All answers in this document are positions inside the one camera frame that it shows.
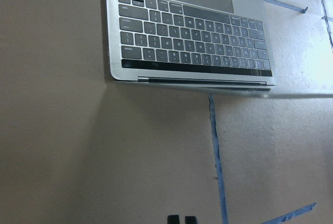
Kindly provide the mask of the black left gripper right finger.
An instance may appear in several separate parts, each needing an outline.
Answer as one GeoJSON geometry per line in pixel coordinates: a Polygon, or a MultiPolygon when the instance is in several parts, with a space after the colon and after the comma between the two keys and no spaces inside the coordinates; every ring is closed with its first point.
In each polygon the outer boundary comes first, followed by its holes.
{"type": "Polygon", "coordinates": [[[196,216],[186,216],[185,217],[185,224],[197,224],[196,216]]]}

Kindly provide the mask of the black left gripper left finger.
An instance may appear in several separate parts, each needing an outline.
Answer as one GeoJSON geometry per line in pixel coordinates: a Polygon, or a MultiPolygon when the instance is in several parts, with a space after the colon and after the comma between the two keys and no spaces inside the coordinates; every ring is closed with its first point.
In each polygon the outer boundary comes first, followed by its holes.
{"type": "Polygon", "coordinates": [[[167,224],[180,224],[179,215],[168,215],[167,224]]]}

